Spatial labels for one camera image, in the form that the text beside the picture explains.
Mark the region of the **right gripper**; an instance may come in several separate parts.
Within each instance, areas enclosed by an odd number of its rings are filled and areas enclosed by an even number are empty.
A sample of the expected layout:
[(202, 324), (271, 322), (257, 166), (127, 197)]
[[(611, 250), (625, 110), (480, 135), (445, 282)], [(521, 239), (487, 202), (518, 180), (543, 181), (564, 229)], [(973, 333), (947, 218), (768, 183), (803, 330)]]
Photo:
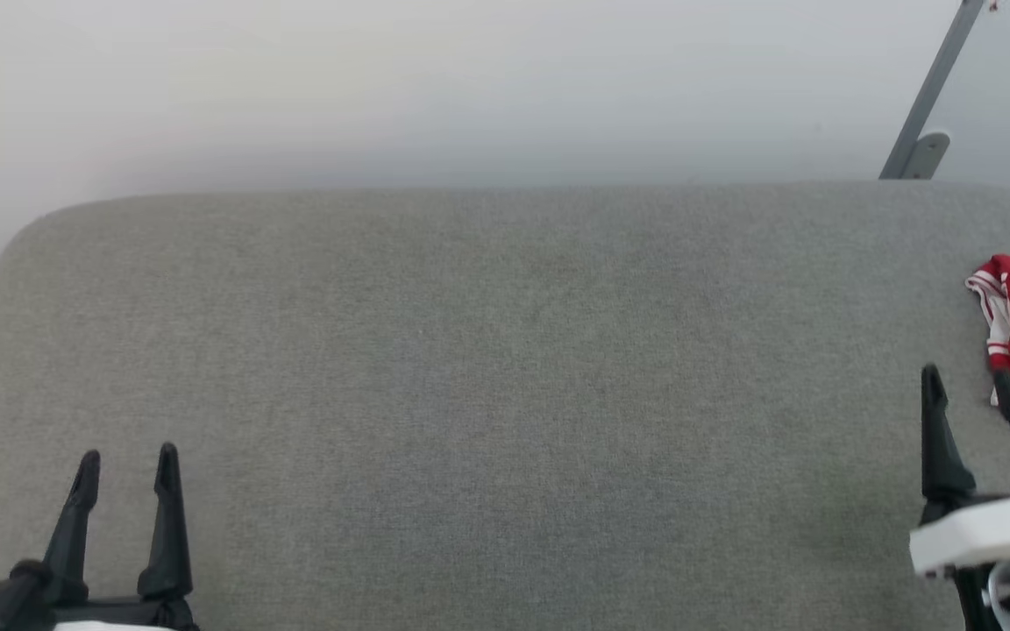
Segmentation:
[[(1010, 371), (993, 373), (997, 407), (1010, 428)], [(951, 435), (949, 396), (934, 364), (921, 369), (921, 522), (909, 534), (914, 575), (997, 566), (1010, 579), (1010, 496), (975, 495), (977, 482)]]

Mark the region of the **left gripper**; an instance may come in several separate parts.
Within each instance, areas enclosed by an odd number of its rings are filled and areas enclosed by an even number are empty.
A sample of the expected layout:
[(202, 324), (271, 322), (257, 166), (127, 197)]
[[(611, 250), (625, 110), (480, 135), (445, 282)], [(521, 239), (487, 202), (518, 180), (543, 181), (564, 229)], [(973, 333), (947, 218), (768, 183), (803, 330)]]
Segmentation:
[(88, 599), (83, 572), (100, 471), (100, 452), (85, 452), (44, 563), (19, 562), (0, 580), (0, 631), (201, 631), (184, 599), (194, 588), (191, 552), (179, 451), (168, 441), (153, 481), (157, 508), (152, 552), (137, 582), (141, 599)]

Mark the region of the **grey metal pole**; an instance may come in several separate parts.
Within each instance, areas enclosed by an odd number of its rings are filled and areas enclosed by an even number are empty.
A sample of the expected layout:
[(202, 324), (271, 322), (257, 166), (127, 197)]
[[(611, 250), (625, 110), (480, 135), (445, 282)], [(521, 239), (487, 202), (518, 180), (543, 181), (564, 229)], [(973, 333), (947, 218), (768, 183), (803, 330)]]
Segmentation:
[(954, 13), (942, 44), (939, 45), (925, 80), (903, 120), (893, 147), (882, 166), (879, 180), (928, 181), (933, 179), (941, 166), (943, 156), (950, 148), (950, 135), (943, 131), (926, 133), (926, 125), (950, 77), (951, 69), (957, 64), (960, 52), (986, 5), (986, 0), (960, 0), (957, 12)]

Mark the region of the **grey fabric sofa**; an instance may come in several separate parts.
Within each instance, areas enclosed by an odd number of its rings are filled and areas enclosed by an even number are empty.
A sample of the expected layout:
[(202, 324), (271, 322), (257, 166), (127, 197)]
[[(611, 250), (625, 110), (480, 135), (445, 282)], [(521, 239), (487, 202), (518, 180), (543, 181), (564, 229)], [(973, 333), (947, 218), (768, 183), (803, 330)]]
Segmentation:
[(962, 631), (913, 573), (921, 369), (1010, 492), (938, 182), (128, 197), (0, 256), (0, 580), (102, 456), (135, 595), (180, 454), (209, 631)]

